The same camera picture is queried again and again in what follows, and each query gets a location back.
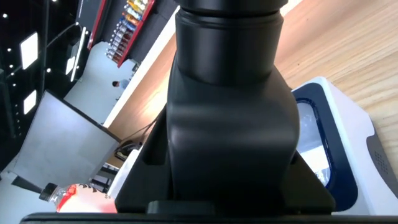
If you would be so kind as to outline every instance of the ceiling light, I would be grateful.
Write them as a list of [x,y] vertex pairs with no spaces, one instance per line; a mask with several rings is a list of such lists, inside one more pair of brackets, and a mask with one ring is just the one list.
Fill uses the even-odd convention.
[[85,36],[85,32],[86,32],[86,27],[83,27],[83,30],[81,31],[80,43],[79,43],[79,48],[78,48],[78,50],[77,50],[75,65],[74,65],[74,67],[73,67],[72,76],[70,77],[70,81],[71,81],[71,82],[73,82],[73,80],[75,79],[77,63],[79,63],[79,58],[80,58],[80,54],[81,54],[81,49],[83,48],[83,44],[84,44],[84,42],[85,42],[85,37],[86,37],[86,36]]
[[38,41],[37,32],[34,32],[26,40],[22,41],[19,46],[21,47],[22,56],[22,68],[25,70],[29,65],[37,59],[38,53]]
[[36,90],[24,100],[24,114],[27,114],[36,105]]
[[70,71],[72,71],[73,65],[75,64],[75,59],[76,59],[75,56],[73,56],[72,58],[68,59],[67,70],[65,71],[66,75],[68,75],[70,73]]

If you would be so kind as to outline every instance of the cable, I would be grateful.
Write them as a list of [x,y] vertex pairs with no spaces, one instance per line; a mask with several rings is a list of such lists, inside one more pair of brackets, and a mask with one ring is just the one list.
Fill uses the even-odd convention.
[[148,124],[147,129],[144,131],[144,133],[141,135],[141,138],[139,140],[139,144],[142,145],[142,142],[144,141],[145,138],[145,134],[148,132],[149,128],[152,127],[152,125],[154,125],[154,123],[157,121],[157,117],[155,118],[155,120],[153,120],[153,122],[151,122],[151,124]]
[[133,137],[133,135],[137,134],[138,132],[148,128],[152,123],[149,123],[147,126],[141,128],[140,130],[136,131],[135,133],[130,134],[128,137],[125,137],[121,142],[124,142],[125,140],[128,140],[129,138]]

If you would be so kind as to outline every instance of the metal sheet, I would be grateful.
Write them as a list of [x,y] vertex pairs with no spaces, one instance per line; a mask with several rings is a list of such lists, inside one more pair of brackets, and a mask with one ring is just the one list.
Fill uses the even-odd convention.
[[14,172],[41,188],[49,182],[85,184],[117,145],[118,140],[101,126],[45,92]]

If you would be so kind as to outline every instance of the gray panel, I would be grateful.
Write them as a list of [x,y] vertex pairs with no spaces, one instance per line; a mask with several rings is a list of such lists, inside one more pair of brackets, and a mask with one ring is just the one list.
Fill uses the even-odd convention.
[[392,170],[376,130],[374,130],[373,136],[366,139],[366,144],[368,145],[369,154],[371,155],[374,166],[392,193],[398,198],[397,177]]
[[44,188],[49,182],[87,184],[118,145],[108,133],[46,92],[14,172]]

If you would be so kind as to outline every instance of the bottle cap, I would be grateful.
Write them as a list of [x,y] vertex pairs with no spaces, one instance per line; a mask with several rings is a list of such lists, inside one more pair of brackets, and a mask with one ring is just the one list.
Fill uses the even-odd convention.
[[53,183],[48,183],[45,188],[42,190],[42,192],[39,195],[39,199],[44,200],[48,202],[50,200],[51,195],[54,193],[54,190],[58,186]]

